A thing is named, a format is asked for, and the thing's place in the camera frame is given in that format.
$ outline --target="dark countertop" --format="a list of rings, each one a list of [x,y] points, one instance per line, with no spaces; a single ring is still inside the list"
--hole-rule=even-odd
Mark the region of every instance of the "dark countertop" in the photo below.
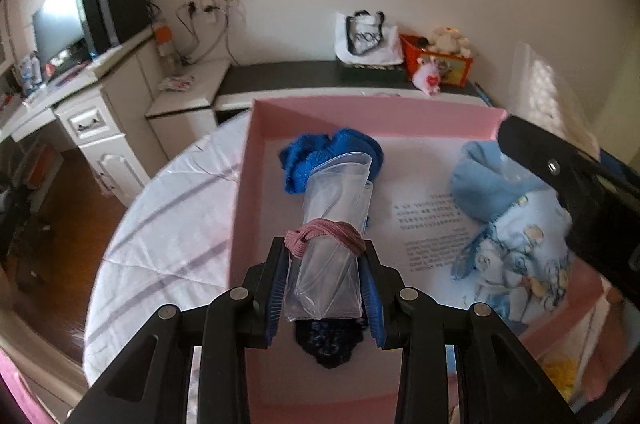
[[[232,66],[218,90],[218,96],[252,91],[319,87],[381,87],[415,89],[403,67],[390,70],[353,68],[336,60],[272,62]],[[471,83],[465,87],[441,86],[444,93],[477,96]]]

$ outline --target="orange basket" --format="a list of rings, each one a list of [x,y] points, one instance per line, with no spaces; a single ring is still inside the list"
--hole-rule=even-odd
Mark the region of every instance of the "orange basket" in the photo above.
[[[402,54],[404,55],[404,63],[406,65],[407,80],[411,80],[414,73],[418,70],[418,58],[430,58],[432,55],[438,61],[444,62],[449,68],[449,72],[443,78],[443,84],[452,84],[454,86],[464,87],[466,84],[466,76],[473,64],[472,58],[460,57],[459,55],[436,54],[418,48],[418,36],[400,35],[402,43]]]

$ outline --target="patterned fabric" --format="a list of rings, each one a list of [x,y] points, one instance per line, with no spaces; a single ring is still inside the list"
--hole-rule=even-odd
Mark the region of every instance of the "patterned fabric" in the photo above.
[[[571,217],[554,190],[531,191],[462,250],[452,278],[474,274],[476,301],[508,322],[526,324],[564,298],[572,260],[564,237],[570,227]]]

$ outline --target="wooden floor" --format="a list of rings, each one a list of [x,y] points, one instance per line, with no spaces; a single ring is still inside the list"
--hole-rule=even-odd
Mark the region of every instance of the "wooden floor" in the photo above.
[[[51,227],[36,249],[44,283],[18,293],[15,311],[49,343],[81,362],[95,274],[126,209],[115,197],[101,194],[79,150],[63,157],[40,210]]]

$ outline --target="light blue cloth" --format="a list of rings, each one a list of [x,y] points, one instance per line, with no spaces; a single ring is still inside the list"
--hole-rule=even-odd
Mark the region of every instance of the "light blue cloth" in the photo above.
[[[451,277],[473,274],[475,301],[524,328],[564,298],[571,264],[564,239],[570,227],[571,216],[552,188],[531,191],[466,245]]]
[[[451,175],[451,195],[460,209],[472,218],[489,222],[528,192],[549,187],[524,168],[524,179],[507,180],[502,172],[498,142],[467,142],[462,152],[463,158]]]

